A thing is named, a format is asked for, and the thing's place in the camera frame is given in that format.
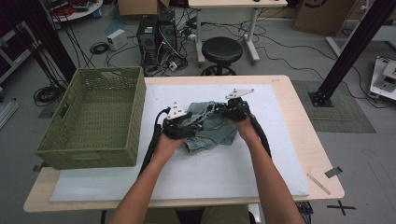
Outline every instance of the forearm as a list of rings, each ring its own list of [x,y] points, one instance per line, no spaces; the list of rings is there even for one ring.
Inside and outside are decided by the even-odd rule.
[[[143,223],[152,191],[163,169],[162,161],[152,160],[117,207],[109,224]]]
[[[266,223],[302,223],[289,189],[260,139],[247,140]]]

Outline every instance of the black stool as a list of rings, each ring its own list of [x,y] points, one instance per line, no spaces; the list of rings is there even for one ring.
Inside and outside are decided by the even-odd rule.
[[[230,68],[231,63],[238,61],[242,57],[242,47],[235,40],[228,37],[214,37],[205,41],[202,45],[202,54],[210,62],[215,63],[207,67],[201,76],[236,76],[233,69]]]

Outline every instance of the green storage box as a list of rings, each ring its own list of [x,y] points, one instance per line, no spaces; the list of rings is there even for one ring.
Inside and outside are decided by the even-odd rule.
[[[145,96],[141,67],[78,69],[35,154],[58,170],[135,166]]]

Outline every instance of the left hand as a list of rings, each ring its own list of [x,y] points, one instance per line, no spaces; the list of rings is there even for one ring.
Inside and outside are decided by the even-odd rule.
[[[163,164],[167,163],[169,159],[173,156],[176,149],[180,144],[186,141],[186,138],[183,139],[171,139],[166,134],[162,133],[160,139],[158,140],[157,146],[154,150],[153,160],[160,161]]]

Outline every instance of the white board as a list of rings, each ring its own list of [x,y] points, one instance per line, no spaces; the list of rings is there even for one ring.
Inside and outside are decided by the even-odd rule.
[[[140,134],[137,165],[122,168],[63,170],[52,202],[121,200],[136,180],[153,131],[154,120],[164,108],[177,102],[226,102],[233,89],[254,89],[242,98],[264,129],[274,163],[292,195],[308,195],[301,166],[270,85],[149,85]],[[257,198],[247,145],[239,134],[231,146],[217,146],[193,156],[178,149],[165,165],[152,194],[153,200]]]

